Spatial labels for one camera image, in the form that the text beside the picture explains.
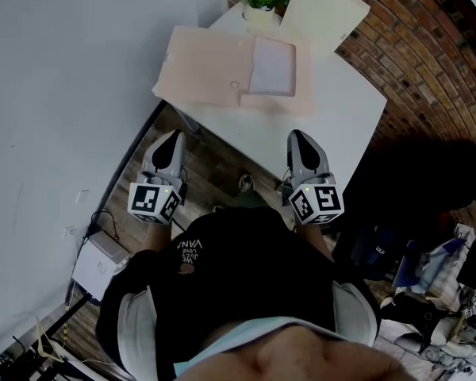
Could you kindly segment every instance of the forearm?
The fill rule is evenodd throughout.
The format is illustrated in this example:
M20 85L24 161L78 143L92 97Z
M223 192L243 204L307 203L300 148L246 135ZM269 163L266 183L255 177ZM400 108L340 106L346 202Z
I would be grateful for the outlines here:
M328 246L324 241L321 229L318 225L302 225L298 220L296 220L296 233L298 236L310 243L315 249L322 252L326 258L334 262L332 254L328 250Z
M160 252L171 242L171 223L169 225L150 224L146 238L143 243L143 250L153 250Z

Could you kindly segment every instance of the black t-shirt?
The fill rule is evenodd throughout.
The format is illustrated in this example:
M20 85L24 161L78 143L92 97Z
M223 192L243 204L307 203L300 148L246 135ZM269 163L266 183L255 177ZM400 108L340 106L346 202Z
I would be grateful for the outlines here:
M232 208L194 221L161 253L138 252L104 296L96 334L121 364L117 316L125 294L152 291L159 379L195 356L207 336L231 321L287 316L335 330L332 283L352 283L378 306L365 283L288 230L270 208Z

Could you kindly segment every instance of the white table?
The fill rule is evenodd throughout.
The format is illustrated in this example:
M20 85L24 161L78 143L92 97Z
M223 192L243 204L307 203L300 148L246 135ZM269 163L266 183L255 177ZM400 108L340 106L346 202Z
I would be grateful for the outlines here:
M238 3L210 28L245 34L247 22L242 13L243 4ZM316 112L310 117L201 103L178 109L279 179L287 169L287 136L300 129L324 149L330 171L343 191L367 148L386 99L335 53L314 59L312 68Z

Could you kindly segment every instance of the white marker cube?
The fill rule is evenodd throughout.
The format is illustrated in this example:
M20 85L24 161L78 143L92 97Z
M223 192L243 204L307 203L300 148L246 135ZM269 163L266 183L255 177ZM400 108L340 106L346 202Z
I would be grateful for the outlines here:
M326 224L344 212L342 194L330 183L302 184L289 201L303 225Z
M131 183L127 211L141 221L168 225L181 201L172 186Z

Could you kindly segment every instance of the table leg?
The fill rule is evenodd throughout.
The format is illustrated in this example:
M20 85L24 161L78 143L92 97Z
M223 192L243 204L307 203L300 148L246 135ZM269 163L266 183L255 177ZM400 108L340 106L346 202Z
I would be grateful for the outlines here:
M180 118L183 120L183 122L187 125L187 127L192 133L195 134L199 131L199 124L197 121L190 118L189 116L187 116L185 113L183 113L181 110L177 109L176 107L173 106L173 108L175 109L176 113L178 113Z

